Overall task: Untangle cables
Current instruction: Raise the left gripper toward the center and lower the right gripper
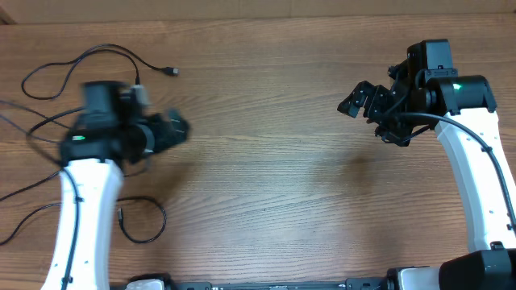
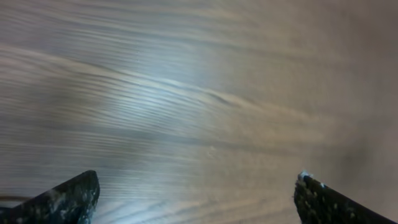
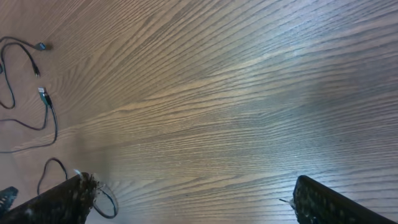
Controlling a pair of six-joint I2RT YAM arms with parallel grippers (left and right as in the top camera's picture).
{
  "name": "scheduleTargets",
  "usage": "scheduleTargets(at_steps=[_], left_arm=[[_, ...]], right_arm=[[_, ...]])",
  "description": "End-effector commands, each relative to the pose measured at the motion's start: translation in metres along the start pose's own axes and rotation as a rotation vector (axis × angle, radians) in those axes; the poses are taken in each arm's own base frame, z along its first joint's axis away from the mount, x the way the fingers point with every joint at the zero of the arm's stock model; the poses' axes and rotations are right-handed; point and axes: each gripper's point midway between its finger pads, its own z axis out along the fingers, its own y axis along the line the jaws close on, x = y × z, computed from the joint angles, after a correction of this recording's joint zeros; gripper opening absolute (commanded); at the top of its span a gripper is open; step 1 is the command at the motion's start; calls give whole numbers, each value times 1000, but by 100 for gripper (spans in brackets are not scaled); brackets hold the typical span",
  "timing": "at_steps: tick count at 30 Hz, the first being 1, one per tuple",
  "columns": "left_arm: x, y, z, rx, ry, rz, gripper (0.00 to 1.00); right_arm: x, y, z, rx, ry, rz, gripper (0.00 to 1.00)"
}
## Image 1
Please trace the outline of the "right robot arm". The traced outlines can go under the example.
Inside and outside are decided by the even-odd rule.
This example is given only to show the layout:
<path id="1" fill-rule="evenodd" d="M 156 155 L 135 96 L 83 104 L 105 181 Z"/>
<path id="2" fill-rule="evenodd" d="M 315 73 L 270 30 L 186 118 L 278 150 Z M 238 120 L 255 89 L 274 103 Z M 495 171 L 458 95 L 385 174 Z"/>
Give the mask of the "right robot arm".
<path id="1" fill-rule="evenodd" d="M 360 82 L 339 103 L 376 124 L 383 142 L 405 147 L 434 131 L 450 161 L 468 231 L 468 253 L 438 267 L 395 267 L 383 278 L 347 280 L 348 289 L 512 289 L 515 286 L 515 181 L 488 80 L 461 76 L 446 39 L 407 49 L 389 68 L 390 87 Z"/>

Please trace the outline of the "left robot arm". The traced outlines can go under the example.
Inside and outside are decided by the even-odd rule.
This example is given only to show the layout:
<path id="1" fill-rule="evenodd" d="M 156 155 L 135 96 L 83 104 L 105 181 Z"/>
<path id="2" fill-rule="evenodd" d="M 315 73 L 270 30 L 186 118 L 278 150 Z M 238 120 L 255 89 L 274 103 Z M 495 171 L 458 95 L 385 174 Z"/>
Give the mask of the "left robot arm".
<path id="1" fill-rule="evenodd" d="M 123 164 L 185 142 L 177 110 L 146 115 L 142 85 L 92 81 L 84 111 L 60 143 L 61 206 L 46 289 L 108 289 L 110 237 Z"/>

